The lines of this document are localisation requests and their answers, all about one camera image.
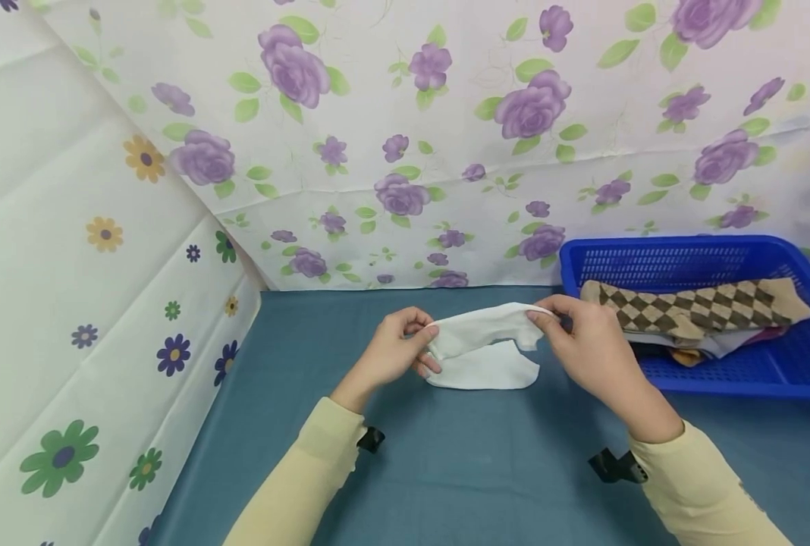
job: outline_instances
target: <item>black clip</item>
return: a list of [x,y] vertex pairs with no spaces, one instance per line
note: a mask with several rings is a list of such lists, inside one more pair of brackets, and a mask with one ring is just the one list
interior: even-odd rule
[[587,462],[596,472],[596,475],[604,483],[615,483],[626,479],[628,482],[645,483],[648,481],[648,473],[636,462],[633,452],[625,453],[617,459],[607,447],[599,454],[591,457]]
[[384,438],[386,438],[386,436],[384,436],[383,432],[379,431],[374,426],[369,426],[363,437],[356,443],[356,447],[365,449],[367,452],[374,455],[378,453],[378,448],[381,447]]

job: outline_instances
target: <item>brown argyle sock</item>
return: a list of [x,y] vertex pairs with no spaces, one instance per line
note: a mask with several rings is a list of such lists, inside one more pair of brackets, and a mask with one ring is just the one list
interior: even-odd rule
[[705,335],[791,326],[810,318],[791,278],[763,278],[677,293],[637,293],[587,281],[581,299],[617,311],[625,332],[670,335],[679,347],[696,347]]

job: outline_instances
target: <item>floral fabric backdrop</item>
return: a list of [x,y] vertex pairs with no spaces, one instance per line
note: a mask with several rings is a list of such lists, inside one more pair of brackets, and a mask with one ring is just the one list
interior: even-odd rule
[[810,255],[810,0],[82,0],[46,20],[279,289],[559,282],[572,237]]
[[162,159],[0,0],[1,545],[148,544],[240,365],[259,292]]

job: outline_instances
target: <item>beige sleeve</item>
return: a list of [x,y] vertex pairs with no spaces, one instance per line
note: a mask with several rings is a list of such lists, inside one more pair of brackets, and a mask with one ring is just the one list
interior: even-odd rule
[[682,546],[790,546],[703,431],[685,421],[671,442],[629,445],[648,501]]
[[326,506],[356,464],[363,416],[321,398],[223,546],[308,546]]

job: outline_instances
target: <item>blue plastic basket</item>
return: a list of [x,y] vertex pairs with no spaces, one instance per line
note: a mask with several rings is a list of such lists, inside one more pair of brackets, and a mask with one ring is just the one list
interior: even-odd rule
[[[810,264],[785,240],[763,235],[597,238],[560,249],[566,293],[585,281],[665,293],[754,278],[791,277],[810,305]],[[669,358],[639,361],[664,391],[714,392],[750,397],[810,398],[810,319],[783,337],[742,347],[715,361],[686,368]]]

